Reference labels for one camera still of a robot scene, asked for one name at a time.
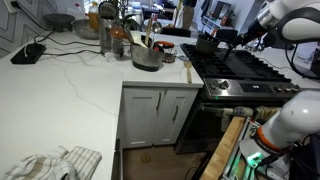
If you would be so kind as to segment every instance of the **green light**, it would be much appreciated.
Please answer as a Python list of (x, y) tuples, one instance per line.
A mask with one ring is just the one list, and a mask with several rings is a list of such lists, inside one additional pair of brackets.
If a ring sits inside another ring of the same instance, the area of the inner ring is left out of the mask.
[(247, 161), (250, 163), (250, 161), (252, 161), (253, 159), (257, 158), (257, 157), (260, 157), (261, 156), (261, 153), (260, 152), (256, 152), (254, 154), (252, 154), (251, 156), (249, 156), (247, 158)]

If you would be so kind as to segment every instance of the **cabinet handle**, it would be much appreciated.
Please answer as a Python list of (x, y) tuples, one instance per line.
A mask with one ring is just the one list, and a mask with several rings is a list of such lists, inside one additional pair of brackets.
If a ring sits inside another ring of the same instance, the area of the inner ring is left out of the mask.
[(159, 92), (159, 99), (158, 99), (158, 105), (157, 105), (157, 112), (159, 111), (160, 101), (161, 101), (161, 92)]
[(174, 116), (172, 117), (172, 121), (174, 122), (177, 118), (177, 114), (178, 114), (178, 111), (179, 111), (179, 106), (176, 105), (176, 112), (174, 113)]

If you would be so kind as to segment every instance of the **white cabinet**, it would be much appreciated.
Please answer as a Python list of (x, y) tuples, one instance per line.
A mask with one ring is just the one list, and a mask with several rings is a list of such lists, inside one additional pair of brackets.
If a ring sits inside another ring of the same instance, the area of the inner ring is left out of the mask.
[(153, 143), (174, 144), (188, 116), (198, 89), (168, 89), (158, 119)]
[(123, 88), (123, 148), (174, 144), (198, 89)]
[(123, 88), (120, 121), (123, 148), (151, 146), (165, 89)]

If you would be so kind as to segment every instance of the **metal pot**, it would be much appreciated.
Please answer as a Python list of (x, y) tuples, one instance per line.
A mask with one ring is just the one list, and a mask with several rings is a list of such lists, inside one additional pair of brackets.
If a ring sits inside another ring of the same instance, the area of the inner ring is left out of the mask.
[(210, 35), (199, 35), (196, 51), (201, 54), (212, 55), (215, 53), (220, 41)]
[(158, 71), (162, 60), (163, 52), (157, 52), (138, 44), (131, 44), (131, 59), (134, 67), (144, 71)]

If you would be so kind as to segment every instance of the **gas stove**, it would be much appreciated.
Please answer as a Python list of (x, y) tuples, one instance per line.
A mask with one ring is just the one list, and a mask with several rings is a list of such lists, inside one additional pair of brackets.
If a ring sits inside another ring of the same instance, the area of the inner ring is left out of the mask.
[(209, 100), (289, 100), (300, 91), (291, 79), (248, 51), (237, 50), (224, 60), (227, 49), (218, 48), (208, 56), (197, 53), (195, 45), (181, 48), (204, 81)]

